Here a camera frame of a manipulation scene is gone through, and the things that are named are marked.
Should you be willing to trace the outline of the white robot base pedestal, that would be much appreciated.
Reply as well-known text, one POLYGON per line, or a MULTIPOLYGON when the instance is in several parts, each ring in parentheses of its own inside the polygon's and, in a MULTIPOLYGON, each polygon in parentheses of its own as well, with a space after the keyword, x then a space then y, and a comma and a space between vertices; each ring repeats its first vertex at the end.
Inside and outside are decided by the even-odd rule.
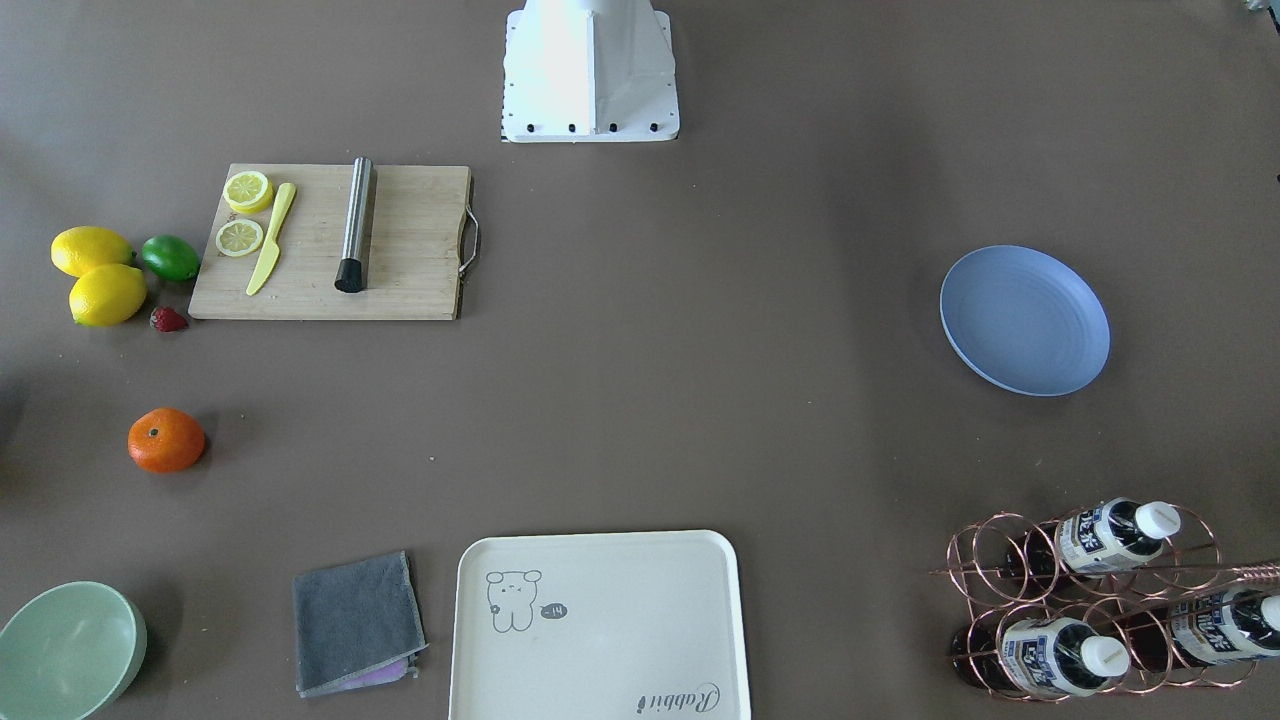
POLYGON ((503 72, 506 142, 680 135, 671 19, 649 1, 526 1, 506 18, 503 72))

